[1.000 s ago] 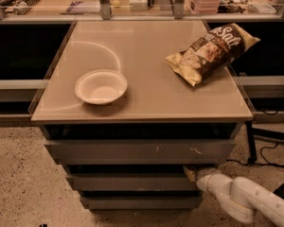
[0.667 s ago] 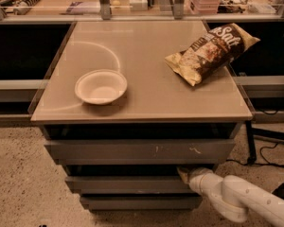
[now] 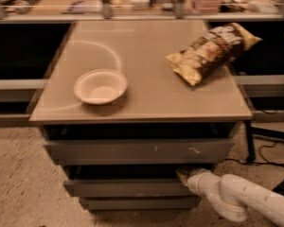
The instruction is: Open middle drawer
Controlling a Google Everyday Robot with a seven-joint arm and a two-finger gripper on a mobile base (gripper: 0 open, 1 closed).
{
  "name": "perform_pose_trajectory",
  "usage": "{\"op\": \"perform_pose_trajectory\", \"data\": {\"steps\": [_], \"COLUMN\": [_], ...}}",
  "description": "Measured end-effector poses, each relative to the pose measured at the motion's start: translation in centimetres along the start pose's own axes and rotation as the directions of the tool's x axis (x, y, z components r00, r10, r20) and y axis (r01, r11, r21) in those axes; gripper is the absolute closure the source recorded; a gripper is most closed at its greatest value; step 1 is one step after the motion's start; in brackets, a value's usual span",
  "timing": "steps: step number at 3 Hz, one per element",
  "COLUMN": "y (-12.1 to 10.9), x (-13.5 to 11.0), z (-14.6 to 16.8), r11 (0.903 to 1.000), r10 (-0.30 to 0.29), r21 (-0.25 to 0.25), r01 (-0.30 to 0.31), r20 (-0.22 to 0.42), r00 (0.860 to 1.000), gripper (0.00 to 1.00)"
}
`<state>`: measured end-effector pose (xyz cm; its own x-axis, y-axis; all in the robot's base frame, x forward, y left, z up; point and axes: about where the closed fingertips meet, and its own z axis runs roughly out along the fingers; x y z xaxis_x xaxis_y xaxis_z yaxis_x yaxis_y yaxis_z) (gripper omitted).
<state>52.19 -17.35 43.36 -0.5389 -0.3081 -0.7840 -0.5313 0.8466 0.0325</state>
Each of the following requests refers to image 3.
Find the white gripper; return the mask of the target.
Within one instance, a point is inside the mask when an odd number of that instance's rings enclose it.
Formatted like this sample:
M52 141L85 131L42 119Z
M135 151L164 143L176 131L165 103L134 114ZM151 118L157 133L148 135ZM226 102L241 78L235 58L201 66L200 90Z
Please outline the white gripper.
M182 166L176 169L177 176L183 185L199 197L206 196L220 181L220 177L206 169Z

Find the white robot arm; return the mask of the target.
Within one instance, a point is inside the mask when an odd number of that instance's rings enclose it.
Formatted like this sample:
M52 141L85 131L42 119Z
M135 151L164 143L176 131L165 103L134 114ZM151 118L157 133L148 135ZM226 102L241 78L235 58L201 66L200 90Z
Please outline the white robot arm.
M190 192L206 198L224 218L243 222L250 207L278 227L284 227L284 196L240 176L220 177L205 168L181 166L176 173Z

